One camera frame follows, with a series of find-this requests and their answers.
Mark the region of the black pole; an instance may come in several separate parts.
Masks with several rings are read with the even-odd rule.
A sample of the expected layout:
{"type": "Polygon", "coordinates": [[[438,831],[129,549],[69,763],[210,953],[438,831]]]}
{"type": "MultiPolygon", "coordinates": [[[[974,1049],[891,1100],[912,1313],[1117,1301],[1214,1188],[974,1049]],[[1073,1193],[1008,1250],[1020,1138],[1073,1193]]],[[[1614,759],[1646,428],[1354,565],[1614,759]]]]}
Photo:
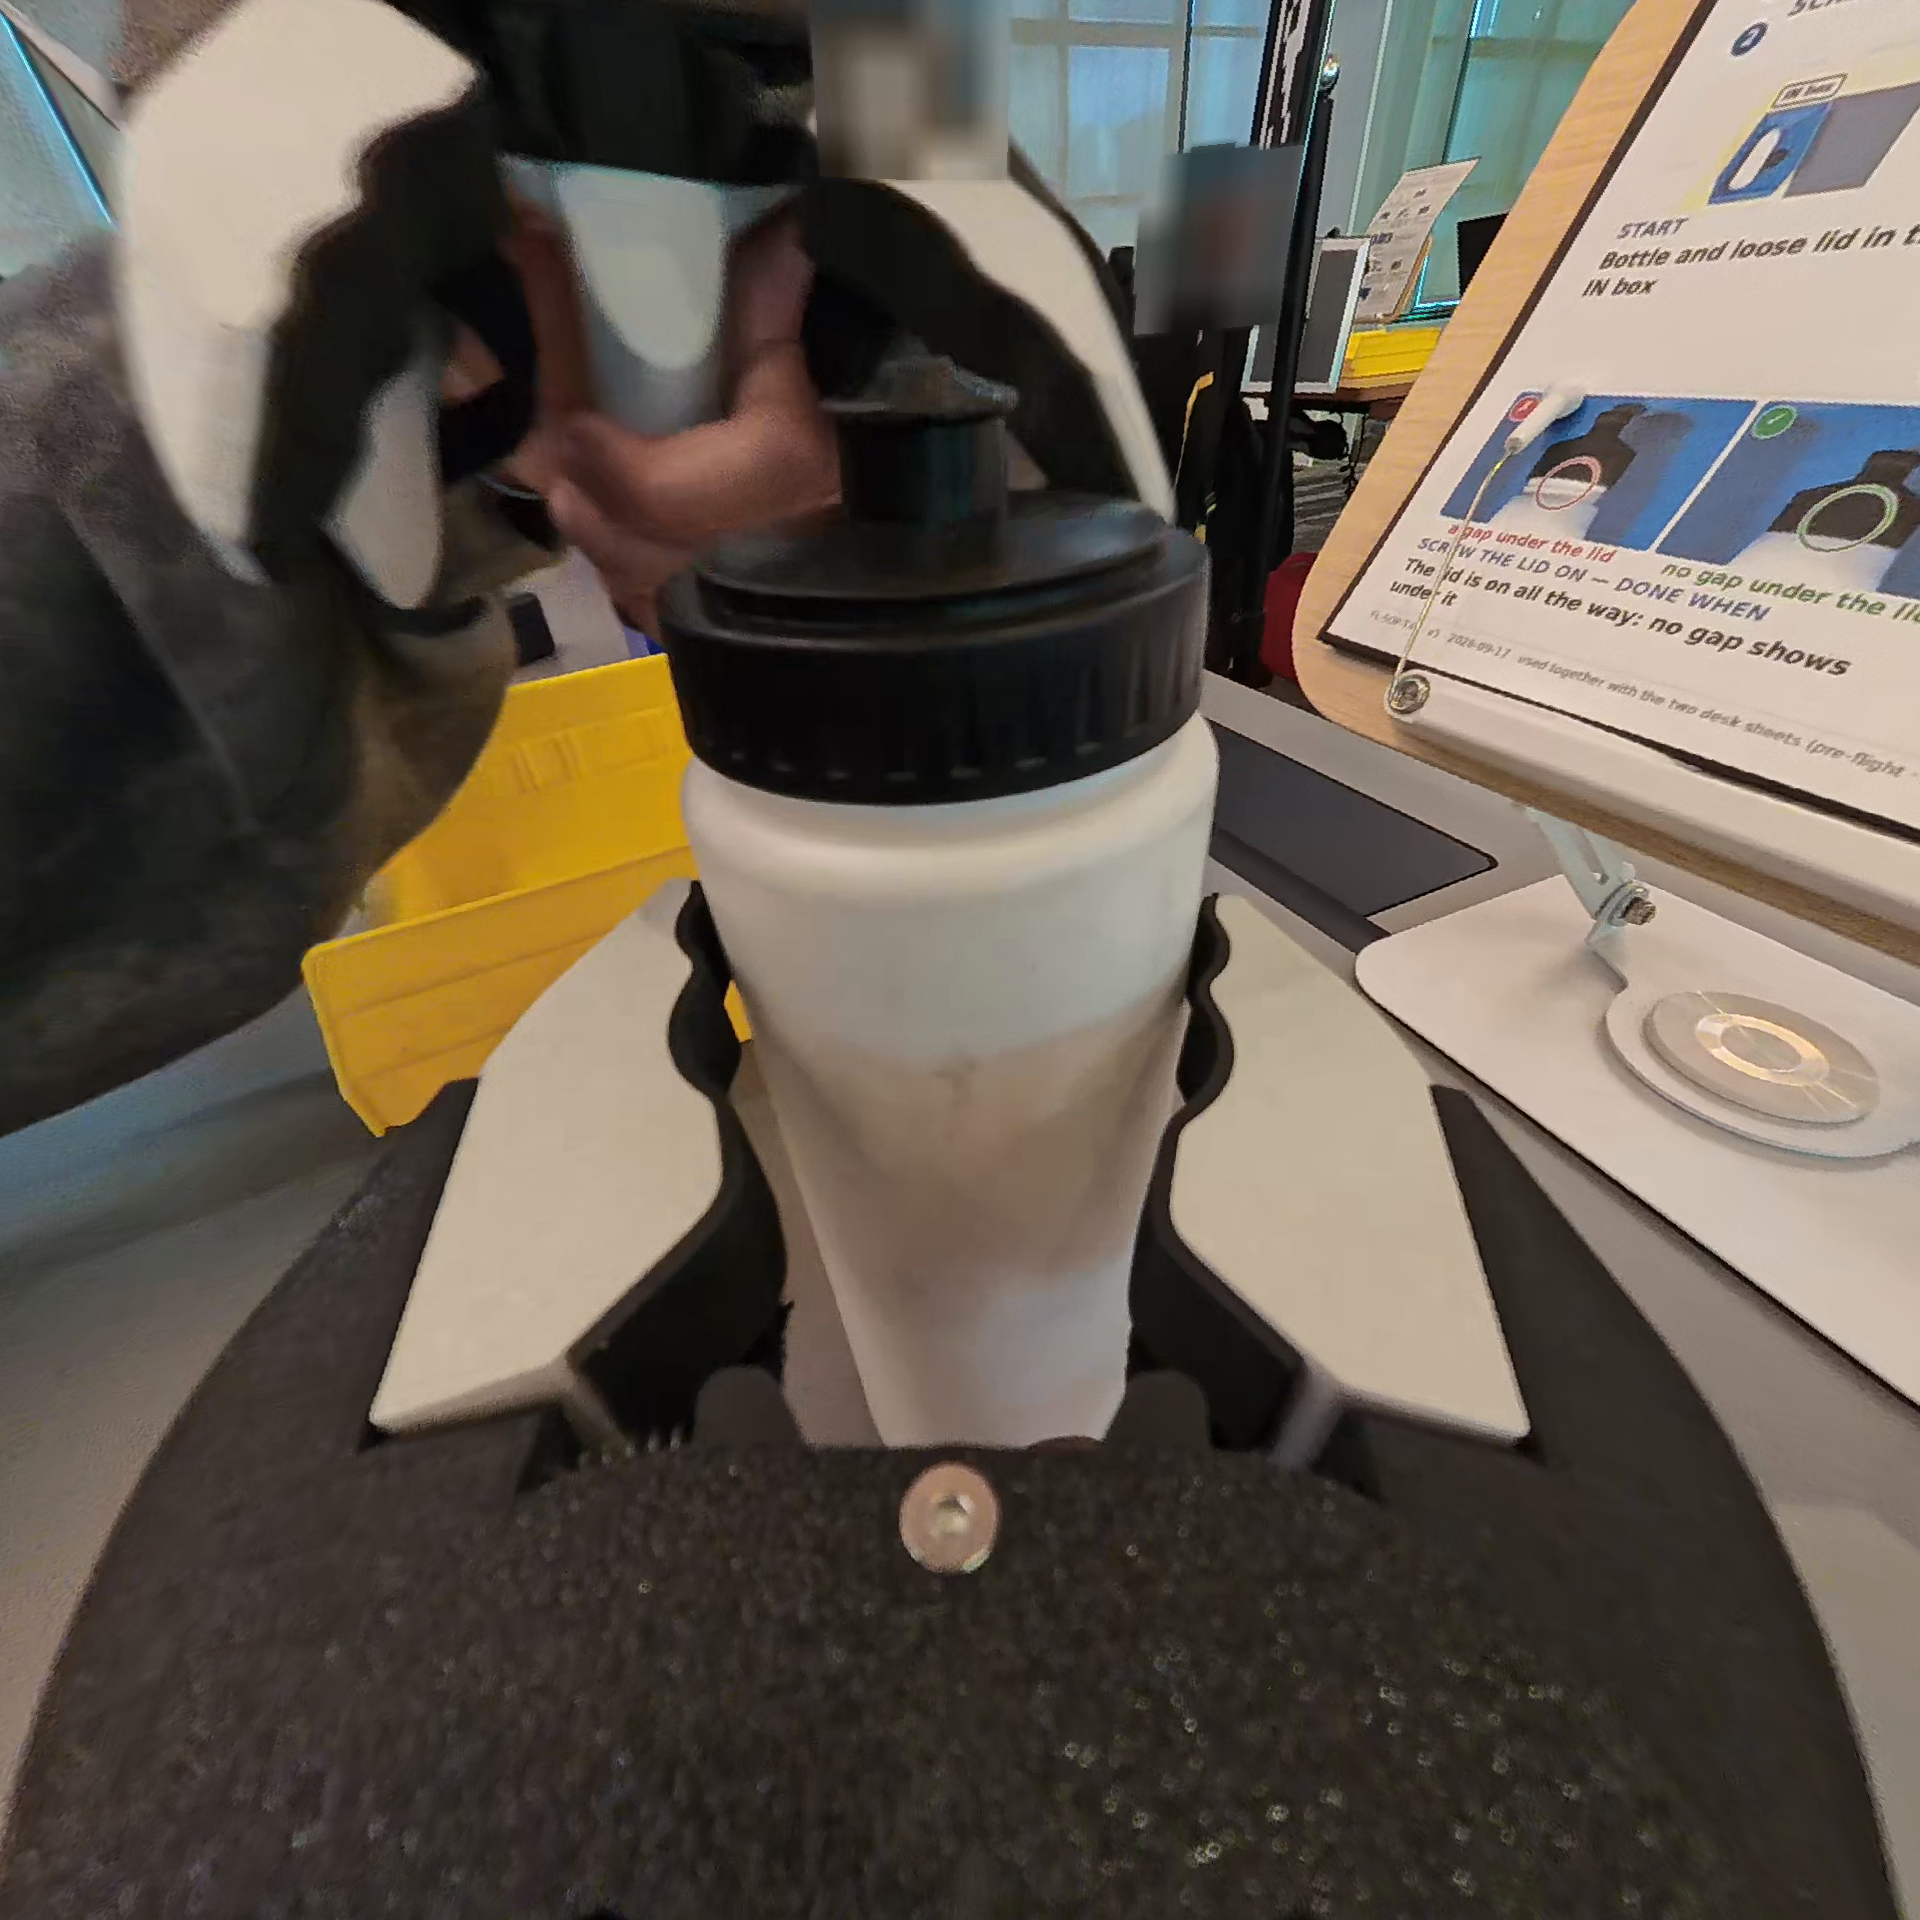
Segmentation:
{"type": "Polygon", "coordinates": [[[1260,525],[1245,590],[1251,615],[1251,662],[1261,668],[1263,599],[1272,572],[1290,554],[1293,482],[1288,420],[1299,391],[1301,345],[1308,323],[1308,293],[1319,249],[1319,215],[1325,183],[1325,153],[1333,125],[1333,96],[1337,89],[1337,60],[1328,55],[1333,4],[1288,5],[1284,24],[1299,27],[1284,48],[1285,119],[1277,125],[1285,145],[1299,150],[1299,191],[1288,221],[1284,258],[1284,304],[1272,329],[1272,378],[1267,396],[1267,425],[1261,437],[1261,500],[1260,525]]]}

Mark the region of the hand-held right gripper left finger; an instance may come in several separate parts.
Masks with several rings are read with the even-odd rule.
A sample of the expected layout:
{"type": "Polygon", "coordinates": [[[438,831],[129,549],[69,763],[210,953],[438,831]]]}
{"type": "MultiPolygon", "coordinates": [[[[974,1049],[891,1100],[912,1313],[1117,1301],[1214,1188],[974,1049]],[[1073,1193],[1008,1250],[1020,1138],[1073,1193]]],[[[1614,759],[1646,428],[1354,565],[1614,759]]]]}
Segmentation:
{"type": "Polygon", "coordinates": [[[731,982],[701,889],[668,885],[494,1049],[370,1428],[556,1412],[588,1450],[664,1445],[722,1371],[780,1369],[787,1253],[733,1111],[731,982]]]}

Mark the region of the yellow storage bin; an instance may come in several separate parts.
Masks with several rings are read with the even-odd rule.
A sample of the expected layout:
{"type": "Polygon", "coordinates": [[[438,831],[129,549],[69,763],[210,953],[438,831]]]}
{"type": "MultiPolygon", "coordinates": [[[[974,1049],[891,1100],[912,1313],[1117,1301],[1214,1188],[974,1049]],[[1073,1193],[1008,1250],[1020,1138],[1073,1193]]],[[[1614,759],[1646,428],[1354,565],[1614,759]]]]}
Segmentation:
{"type": "Polygon", "coordinates": [[[507,691],[441,815],[302,960],[338,1094],[372,1138],[475,1079],[592,945],[697,876],[686,767],[662,657],[507,691]]]}

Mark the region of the printed instruction sheet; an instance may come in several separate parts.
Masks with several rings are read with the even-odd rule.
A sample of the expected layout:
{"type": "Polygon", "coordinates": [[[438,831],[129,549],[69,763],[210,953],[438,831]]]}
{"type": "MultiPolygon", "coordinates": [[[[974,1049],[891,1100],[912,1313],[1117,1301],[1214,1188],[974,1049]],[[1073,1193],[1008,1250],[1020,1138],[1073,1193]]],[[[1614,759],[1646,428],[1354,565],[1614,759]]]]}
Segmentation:
{"type": "Polygon", "coordinates": [[[1914,831],[1918,5],[1704,5],[1333,616],[1914,831]]]}

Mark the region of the white stand base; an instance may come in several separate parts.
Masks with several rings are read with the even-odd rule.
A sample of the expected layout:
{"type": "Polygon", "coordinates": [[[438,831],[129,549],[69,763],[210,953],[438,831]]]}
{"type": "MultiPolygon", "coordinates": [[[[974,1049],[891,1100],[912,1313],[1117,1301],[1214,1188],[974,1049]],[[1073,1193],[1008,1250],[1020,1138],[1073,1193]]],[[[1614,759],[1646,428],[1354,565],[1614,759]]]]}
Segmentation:
{"type": "Polygon", "coordinates": [[[1553,876],[1364,949],[1360,991],[1456,1068],[1667,1218],[1894,1394],[1918,1402],[1914,1145],[1813,1159],[1740,1139],[1644,1086],[1608,1038],[1608,1009],[1730,991],[1823,1024],[1869,1057],[1884,1115],[1914,1095],[1914,971],[1812,930],[1805,953],[1691,898],[1623,938],[1623,982],[1585,945],[1589,917],[1553,876]]]}

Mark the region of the white plastic bottle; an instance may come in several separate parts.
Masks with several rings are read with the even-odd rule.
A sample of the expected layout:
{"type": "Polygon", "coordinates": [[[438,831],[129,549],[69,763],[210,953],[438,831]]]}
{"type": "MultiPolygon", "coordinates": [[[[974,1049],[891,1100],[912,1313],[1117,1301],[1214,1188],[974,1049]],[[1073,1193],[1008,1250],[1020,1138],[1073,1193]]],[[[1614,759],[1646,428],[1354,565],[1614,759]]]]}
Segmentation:
{"type": "Polygon", "coordinates": [[[1190,717],[1001,802],[683,810],[879,1439],[1024,1450],[1122,1402],[1217,747],[1190,717]]]}

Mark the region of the person's left hand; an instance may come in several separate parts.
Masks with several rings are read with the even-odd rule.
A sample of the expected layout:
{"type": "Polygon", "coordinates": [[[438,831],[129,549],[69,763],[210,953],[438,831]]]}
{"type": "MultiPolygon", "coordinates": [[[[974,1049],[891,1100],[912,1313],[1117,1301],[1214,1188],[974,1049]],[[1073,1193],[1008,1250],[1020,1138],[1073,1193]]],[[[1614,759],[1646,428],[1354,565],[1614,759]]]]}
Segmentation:
{"type": "Polygon", "coordinates": [[[813,264],[794,217],[748,231],[729,265],[729,410],[643,437],[588,407],[587,324],[561,229],[507,199],[502,244],[537,347],[535,431],[510,465],[580,550],[614,610],[641,625],[658,590],[712,541],[832,506],[832,425],[803,353],[813,264]]]}

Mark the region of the background yellow bin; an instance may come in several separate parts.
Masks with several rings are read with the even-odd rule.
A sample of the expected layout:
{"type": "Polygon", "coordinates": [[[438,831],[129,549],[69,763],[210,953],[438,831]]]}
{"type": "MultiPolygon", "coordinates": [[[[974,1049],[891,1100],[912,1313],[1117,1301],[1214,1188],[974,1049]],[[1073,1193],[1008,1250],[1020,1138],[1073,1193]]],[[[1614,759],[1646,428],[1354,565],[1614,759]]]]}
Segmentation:
{"type": "Polygon", "coordinates": [[[1354,329],[1347,340],[1337,394],[1409,389],[1444,340],[1440,324],[1354,329]]]}

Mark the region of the instruction sheet on stand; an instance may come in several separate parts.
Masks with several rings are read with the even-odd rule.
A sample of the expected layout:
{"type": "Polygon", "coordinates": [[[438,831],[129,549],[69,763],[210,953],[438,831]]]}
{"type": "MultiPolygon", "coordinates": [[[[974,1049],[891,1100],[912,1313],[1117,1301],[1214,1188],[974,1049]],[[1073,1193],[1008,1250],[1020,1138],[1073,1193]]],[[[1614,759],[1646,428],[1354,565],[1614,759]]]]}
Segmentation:
{"type": "Polygon", "coordinates": [[[1659,869],[1688,875],[1688,895],[1711,885],[1762,902],[1789,923],[1823,929],[1851,949],[1914,968],[1914,843],[1478,689],[1438,686],[1438,706],[1468,702],[1468,719],[1483,729],[1468,740],[1402,723],[1386,709],[1395,665],[1333,643],[1342,603],[1489,383],[1704,12],[1706,5],[1632,5],[1598,51],[1483,275],[1440,331],[1428,369],[1312,568],[1299,608],[1301,689],[1337,729],[1503,804],[1531,805],[1623,843],[1659,869]]]}

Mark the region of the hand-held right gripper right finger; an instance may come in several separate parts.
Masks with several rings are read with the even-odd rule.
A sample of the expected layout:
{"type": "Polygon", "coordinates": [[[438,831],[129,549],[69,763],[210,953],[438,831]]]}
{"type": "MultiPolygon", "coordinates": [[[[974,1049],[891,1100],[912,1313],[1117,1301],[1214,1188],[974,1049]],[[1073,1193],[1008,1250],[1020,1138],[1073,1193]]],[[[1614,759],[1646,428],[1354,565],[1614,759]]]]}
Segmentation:
{"type": "Polygon", "coordinates": [[[1249,898],[1202,902],[1138,1213],[1133,1371],[1212,1446],[1306,1469],[1350,1415],[1514,1446],[1517,1365],[1428,1077],[1249,898]]]}

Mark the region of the black and yellow jacket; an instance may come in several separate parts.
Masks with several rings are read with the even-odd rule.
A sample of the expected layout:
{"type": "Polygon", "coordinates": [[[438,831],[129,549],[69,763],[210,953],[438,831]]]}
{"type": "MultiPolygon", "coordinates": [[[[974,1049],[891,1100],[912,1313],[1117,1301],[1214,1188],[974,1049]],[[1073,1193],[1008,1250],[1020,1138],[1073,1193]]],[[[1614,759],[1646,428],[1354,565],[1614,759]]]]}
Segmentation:
{"type": "Polygon", "coordinates": [[[1261,520],[1261,422],[1236,382],[1201,374],[1186,400],[1175,465],[1179,523],[1211,568],[1206,665],[1226,675],[1245,616],[1245,569],[1261,520]]]}

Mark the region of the black bottle lid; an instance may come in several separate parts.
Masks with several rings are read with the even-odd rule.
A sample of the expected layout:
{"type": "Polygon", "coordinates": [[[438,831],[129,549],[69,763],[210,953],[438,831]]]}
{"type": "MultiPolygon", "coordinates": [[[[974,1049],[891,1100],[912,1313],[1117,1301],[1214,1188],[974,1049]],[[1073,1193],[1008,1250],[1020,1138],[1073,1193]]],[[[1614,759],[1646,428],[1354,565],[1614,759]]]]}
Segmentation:
{"type": "Polygon", "coordinates": [[[1152,506],[1014,492],[1015,394],[945,357],[826,404],[842,501],[715,544],[658,594],[691,754],[803,804],[1085,781],[1197,709],[1208,560],[1152,506]]]}

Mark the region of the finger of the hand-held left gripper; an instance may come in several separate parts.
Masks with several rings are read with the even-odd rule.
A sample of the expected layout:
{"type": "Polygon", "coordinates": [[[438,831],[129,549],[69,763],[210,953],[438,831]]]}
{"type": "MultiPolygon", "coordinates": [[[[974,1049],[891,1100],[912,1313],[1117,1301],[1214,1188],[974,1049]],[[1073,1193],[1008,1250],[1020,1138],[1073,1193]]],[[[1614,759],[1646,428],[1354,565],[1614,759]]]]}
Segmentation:
{"type": "Polygon", "coordinates": [[[1112,275],[1035,177],[803,184],[808,374],[872,398],[927,353],[1015,394],[1012,441],[1055,492],[1175,511],[1112,275]]]}
{"type": "Polygon", "coordinates": [[[179,513],[246,582],[448,605],[452,493],[516,450],[490,81],[419,20],[220,20],[133,101],[117,345],[179,513]]]}

